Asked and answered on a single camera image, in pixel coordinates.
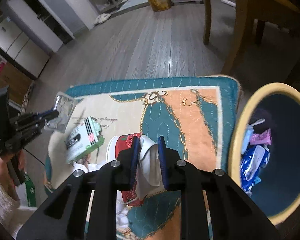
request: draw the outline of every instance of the wall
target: wall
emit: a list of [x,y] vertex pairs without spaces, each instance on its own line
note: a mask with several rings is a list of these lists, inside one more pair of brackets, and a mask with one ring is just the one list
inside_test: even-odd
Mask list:
[[85,27],[82,20],[65,0],[44,0],[72,33]]
[[89,0],[65,0],[90,30],[94,27],[94,21],[98,16],[96,9]]

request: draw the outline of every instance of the blue plastic bag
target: blue plastic bag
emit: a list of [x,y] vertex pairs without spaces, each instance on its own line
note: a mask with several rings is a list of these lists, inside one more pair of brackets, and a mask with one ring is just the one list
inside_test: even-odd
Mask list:
[[248,148],[242,156],[240,165],[241,188],[246,193],[251,193],[260,167],[264,168],[269,161],[269,149],[261,145]]

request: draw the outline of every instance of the chair leg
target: chair leg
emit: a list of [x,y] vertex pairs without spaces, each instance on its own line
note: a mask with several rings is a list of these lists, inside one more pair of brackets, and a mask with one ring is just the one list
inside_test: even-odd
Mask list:
[[211,2],[210,0],[204,0],[204,12],[205,12],[205,23],[203,32],[203,44],[208,45],[210,38],[211,29]]
[[244,1],[241,5],[237,0],[233,42],[221,74],[230,75],[233,72],[234,67],[238,64],[241,54],[243,54],[245,50],[247,41],[251,37],[252,27],[253,18],[249,14],[247,1]]
[[256,38],[254,40],[254,43],[260,46],[262,36],[263,36],[263,30],[265,29],[265,22],[258,20],[257,28],[256,28]]

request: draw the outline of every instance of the person's arm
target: person's arm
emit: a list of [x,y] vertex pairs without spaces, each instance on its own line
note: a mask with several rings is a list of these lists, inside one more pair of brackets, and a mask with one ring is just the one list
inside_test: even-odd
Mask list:
[[[19,155],[19,168],[24,166],[24,154]],[[9,223],[14,216],[15,211],[20,206],[20,201],[15,188],[10,178],[7,162],[13,157],[13,154],[8,154],[0,157],[0,222],[8,229]]]

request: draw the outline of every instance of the wooden floor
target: wooden floor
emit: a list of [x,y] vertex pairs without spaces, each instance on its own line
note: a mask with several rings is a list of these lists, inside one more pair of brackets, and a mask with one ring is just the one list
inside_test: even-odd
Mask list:
[[[234,27],[235,9],[212,1],[210,44],[202,43],[204,5],[174,6],[163,12],[150,7],[109,19],[79,35],[54,54],[43,70],[29,103],[29,110],[44,111],[58,91],[70,85],[111,79],[201,76],[221,71]],[[300,39],[274,25],[266,25],[261,46],[251,44],[235,73],[246,96],[260,86],[283,81],[300,54]],[[26,148],[45,161],[51,133]],[[37,203],[43,190],[44,166],[27,155],[27,170],[36,187]]]

